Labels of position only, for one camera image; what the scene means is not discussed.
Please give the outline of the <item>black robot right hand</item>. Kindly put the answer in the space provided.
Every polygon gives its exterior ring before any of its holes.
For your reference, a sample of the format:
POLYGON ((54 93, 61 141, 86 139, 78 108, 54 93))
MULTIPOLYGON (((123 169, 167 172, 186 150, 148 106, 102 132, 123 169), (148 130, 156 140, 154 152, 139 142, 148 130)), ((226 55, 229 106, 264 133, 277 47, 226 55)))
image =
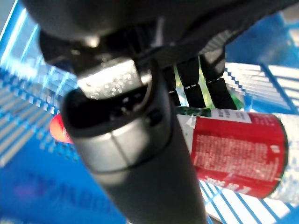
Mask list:
POLYGON ((89 173, 130 222, 203 224, 206 212, 175 111, 236 106, 225 47, 294 0, 25 0, 45 61, 77 77, 61 115, 89 173))

